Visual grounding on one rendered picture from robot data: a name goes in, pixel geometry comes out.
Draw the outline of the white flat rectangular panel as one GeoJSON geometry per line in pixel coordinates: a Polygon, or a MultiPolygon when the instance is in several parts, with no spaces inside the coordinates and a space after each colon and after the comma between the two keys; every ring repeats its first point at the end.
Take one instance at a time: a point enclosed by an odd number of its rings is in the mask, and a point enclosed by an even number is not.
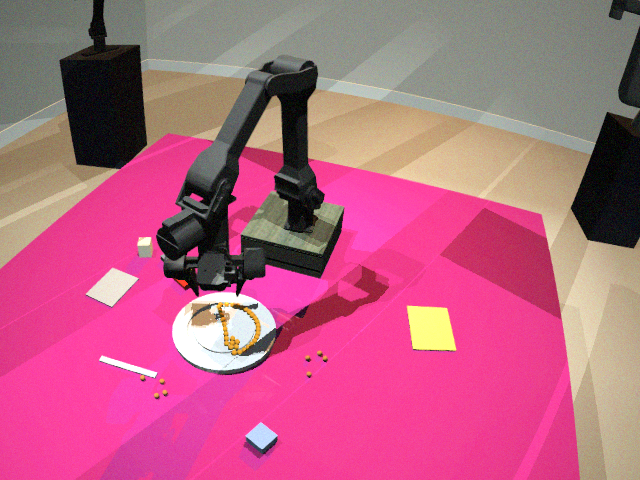
{"type": "Polygon", "coordinates": [[[85,295],[112,308],[138,280],[112,267],[85,295]]]}

